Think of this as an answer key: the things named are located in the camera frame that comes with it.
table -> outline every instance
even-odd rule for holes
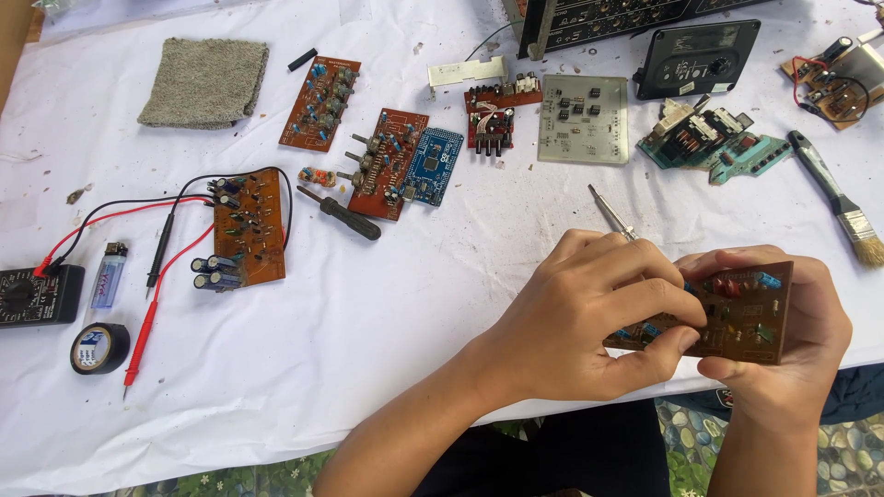
[[[453,0],[434,9],[376,1],[368,15],[364,5],[356,15],[345,8],[344,24],[334,3],[327,11],[313,4],[253,2],[29,45],[0,119],[0,267],[38,264],[100,203],[172,194],[196,175],[265,165],[292,174],[305,165],[351,171],[343,153],[362,145],[347,135],[368,133],[382,106],[427,113],[431,126],[464,132],[461,92],[469,84],[441,88],[450,93],[439,91],[430,102],[426,67],[462,60],[505,23],[496,2]],[[758,18],[764,26],[740,84],[713,105],[747,112],[757,134],[785,136],[799,127],[884,229],[884,199],[873,187],[884,176],[876,142],[884,114],[870,111],[837,133],[795,107],[777,70],[792,50],[812,55],[837,36],[876,26],[871,8],[842,2],[828,10],[824,4],[785,0],[733,11],[731,20]],[[255,116],[217,132],[137,125],[170,36],[266,41],[271,55]],[[515,53],[508,31],[498,41],[494,54]],[[583,75],[629,76],[643,63],[649,41],[650,34],[642,34],[596,43],[597,55],[578,48],[548,54],[545,63],[507,62],[511,74],[577,68]],[[321,55],[362,61],[363,69],[340,136],[325,155],[277,145],[303,78],[303,69],[290,74],[286,65],[314,45]],[[489,56],[486,50],[477,55]],[[659,103],[630,97],[631,142],[650,130],[658,113]],[[89,377],[71,371],[67,355],[85,323],[2,331],[0,493],[100,493],[333,447],[491,325],[567,228],[608,228],[588,183],[673,259],[760,242],[823,259],[856,330],[842,366],[884,360],[876,312],[884,272],[858,267],[797,160],[723,187],[707,185],[701,172],[661,171],[637,149],[626,166],[539,163],[538,116],[532,106],[518,108],[516,116],[515,148],[502,160],[466,151],[444,205],[406,206],[398,223],[382,223],[378,242],[359,239],[299,196],[285,280],[228,294],[198,292],[187,263],[174,266],[126,402],[122,368]],[[65,204],[86,185],[91,190],[76,204]],[[345,201],[347,190],[326,193]],[[115,309],[96,320],[137,333],[147,309],[144,278],[165,214],[149,210],[102,222],[68,259],[86,266],[89,285],[106,242],[131,247]],[[210,211],[199,203],[183,206],[167,257],[209,223]],[[210,252],[204,241],[187,256]],[[671,381],[622,400],[714,387],[695,365],[686,358]],[[587,405],[525,401],[481,422]]]

hand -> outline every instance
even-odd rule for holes
[[[613,358],[602,340],[660,312],[706,324],[674,265],[647,240],[568,230],[507,312],[461,352],[493,405],[540,398],[610,401],[672,378],[699,333],[676,326]]]
[[[852,325],[825,264],[790,256],[772,246],[729,248],[675,262],[688,281],[724,269],[795,261],[792,293],[779,366],[706,357],[697,369],[731,388],[734,408],[771,430],[819,425],[838,365],[850,344]]]

pebble pattern floor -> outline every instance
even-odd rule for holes
[[[705,497],[728,423],[657,399],[660,433],[667,444],[673,497]],[[495,424],[523,436],[520,422]],[[884,497],[884,414],[819,428],[817,495]],[[100,494],[101,497],[306,497],[333,454],[283,463],[209,471]]]

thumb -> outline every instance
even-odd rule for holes
[[[607,366],[606,375],[620,379],[620,395],[668,381],[684,351],[700,338],[697,330],[674,326],[649,343],[644,350],[620,356]]]
[[[697,371],[709,379],[716,379],[734,390],[756,385],[761,366],[740,363],[724,357],[704,357],[697,364]]]

electrical tape roll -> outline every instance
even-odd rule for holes
[[[107,374],[129,356],[131,338],[123,325],[93,323],[71,346],[71,366],[79,374]]]

